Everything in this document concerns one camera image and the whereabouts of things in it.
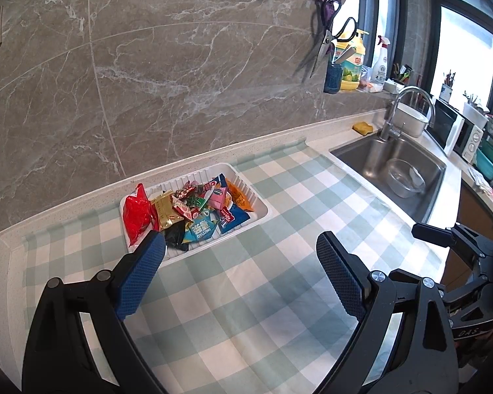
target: orange snack package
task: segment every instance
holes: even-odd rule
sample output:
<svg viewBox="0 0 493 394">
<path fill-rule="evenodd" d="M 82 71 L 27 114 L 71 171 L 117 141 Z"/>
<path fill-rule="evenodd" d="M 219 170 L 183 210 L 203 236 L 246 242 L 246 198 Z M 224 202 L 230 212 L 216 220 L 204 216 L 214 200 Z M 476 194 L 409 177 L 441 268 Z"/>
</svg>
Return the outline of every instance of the orange snack package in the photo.
<svg viewBox="0 0 493 394">
<path fill-rule="evenodd" d="M 232 196 L 234 203 L 245 211 L 254 211 L 252 205 L 248 201 L 247 196 L 242 192 L 242 190 L 236 187 L 229 179 L 226 179 L 226 183 L 228 184 L 228 192 Z"/>
</svg>

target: microwave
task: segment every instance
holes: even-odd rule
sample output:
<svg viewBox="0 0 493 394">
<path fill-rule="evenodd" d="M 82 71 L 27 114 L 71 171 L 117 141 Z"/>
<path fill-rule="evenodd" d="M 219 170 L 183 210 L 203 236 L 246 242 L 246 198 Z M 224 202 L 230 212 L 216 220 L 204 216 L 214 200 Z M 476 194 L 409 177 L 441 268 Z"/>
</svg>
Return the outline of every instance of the microwave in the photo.
<svg viewBox="0 0 493 394">
<path fill-rule="evenodd" d="M 435 120 L 433 127 L 427 127 L 427 132 L 435 142 L 444 150 L 446 155 L 454 151 L 467 163 L 471 163 L 484 135 L 484 122 L 469 120 L 466 114 L 460 113 L 452 106 L 434 99 Z"/>
</svg>

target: pen holder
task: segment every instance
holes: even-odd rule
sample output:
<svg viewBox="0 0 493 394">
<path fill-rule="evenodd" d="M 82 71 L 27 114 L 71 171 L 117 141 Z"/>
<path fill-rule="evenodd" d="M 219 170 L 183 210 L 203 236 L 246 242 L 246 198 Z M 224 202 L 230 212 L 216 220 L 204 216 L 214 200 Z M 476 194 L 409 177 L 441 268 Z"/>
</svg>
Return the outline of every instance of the pen holder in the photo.
<svg viewBox="0 0 493 394">
<path fill-rule="evenodd" d="M 442 84 L 442 89 L 440 90 L 440 101 L 449 103 L 452 91 L 453 89 L 451 89 L 447 84 Z"/>
<path fill-rule="evenodd" d="M 336 94 L 340 91 L 340 87 L 342 85 L 343 68 L 342 65 L 334 63 L 333 58 L 334 55 L 329 57 L 323 93 Z"/>
</svg>

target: spray bottle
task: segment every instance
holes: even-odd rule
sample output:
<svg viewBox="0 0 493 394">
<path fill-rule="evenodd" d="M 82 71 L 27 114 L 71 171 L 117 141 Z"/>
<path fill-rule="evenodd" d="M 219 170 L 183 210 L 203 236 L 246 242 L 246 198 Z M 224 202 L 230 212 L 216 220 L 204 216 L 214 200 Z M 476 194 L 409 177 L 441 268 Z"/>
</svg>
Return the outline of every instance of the spray bottle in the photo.
<svg viewBox="0 0 493 394">
<path fill-rule="evenodd" d="M 387 46 L 389 46 L 390 41 L 384 36 L 378 35 L 380 41 L 378 45 L 382 45 L 380 49 L 380 57 L 373 66 L 373 72 L 371 73 L 371 82 L 373 83 L 384 83 L 387 77 Z"/>
</svg>

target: kitchen counter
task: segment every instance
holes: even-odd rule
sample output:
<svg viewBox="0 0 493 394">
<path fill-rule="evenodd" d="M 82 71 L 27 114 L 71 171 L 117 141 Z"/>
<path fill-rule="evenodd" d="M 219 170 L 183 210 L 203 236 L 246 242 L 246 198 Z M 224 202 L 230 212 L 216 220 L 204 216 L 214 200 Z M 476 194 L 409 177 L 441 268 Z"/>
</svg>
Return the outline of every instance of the kitchen counter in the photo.
<svg viewBox="0 0 493 394">
<path fill-rule="evenodd" d="M 255 155 L 266 152 L 276 146 L 306 139 L 306 144 L 310 148 L 313 148 L 317 153 L 325 156 L 336 166 L 350 174 L 368 191 L 388 205 L 403 222 L 412 225 L 414 221 L 389 200 L 385 194 L 329 153 L 330 150 L 338 146 L 361 138 L 359 134 L 351 130 L 355 122 L 364 120 L 375 127 L 379 127 L 383 123 L 383 114 L 384 110 L 380 110 L 328 122 L 315 123 L 207 152 L 93 191 L 0 232 L 0 367 L 15 383 L 20 382 L 19 369 L 21 369 L 22 346 L 25 345 L 26 333 L 23 310 L 26 304 L 25 297 L 22 297 L 19 292 L 22 292 L 24 284 L 22 274 L 26 267 L 26 235 L 38 232 L 56 223 L 64 223 L 89 210 L 99 209 L 119 202 L 121 197 L 133 190 L 139 182 L 143 182 L 145 185 L 154 185 L 165 179 L 173 179 L 212 164 L 244 160 L 248 157 L 253 158 Z M 463 176 L 460 164 L 453 157 L 446 158 L 426 134 L 416 141 L 446 164 L 442 187 L 428 223 L 443 228 L 453 226 L 456 222 L 460 182 Z M 436 246 L 431 246 L 431 249 L 441 262 L 435 276 L 435 279 L 438 280 L 438 276 L 442 276 L 448 250 Z"/>
</svg>

